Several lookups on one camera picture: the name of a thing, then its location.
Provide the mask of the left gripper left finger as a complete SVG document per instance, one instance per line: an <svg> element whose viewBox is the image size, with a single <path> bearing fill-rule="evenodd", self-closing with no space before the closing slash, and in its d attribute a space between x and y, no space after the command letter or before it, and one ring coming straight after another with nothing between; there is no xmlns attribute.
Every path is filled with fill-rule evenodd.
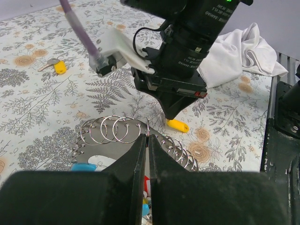
<svg viewBox="0 0 300 225"><path fill-rule="evenodd" d="M3 225L139 225L145 135L100 172L21 171L0 190Z"/></svg>

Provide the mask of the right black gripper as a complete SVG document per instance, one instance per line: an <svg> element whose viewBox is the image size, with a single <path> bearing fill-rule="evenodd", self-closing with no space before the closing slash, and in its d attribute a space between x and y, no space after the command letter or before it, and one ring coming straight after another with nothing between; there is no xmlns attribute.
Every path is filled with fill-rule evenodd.
<svg viewBox="0 0 300 225"><path fill-rule="evenodd" d="M239 0L123 0L123 5L164 19L158 29L159 49L146 47L138 54L154 72L133 69L138 90L155 97L168 120L198 98L206 84L196 72L224 28Z"/></svg>

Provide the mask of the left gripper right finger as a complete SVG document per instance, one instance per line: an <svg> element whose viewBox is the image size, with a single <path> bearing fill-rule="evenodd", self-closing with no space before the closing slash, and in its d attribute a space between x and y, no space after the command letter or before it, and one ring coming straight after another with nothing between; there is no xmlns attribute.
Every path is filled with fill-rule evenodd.
<svg viewBox="0 0 300 225"><path fill-rule="evenodd" d="M275 185L259 172L189 172L149 137L155 225L286 225Z"/></svg>

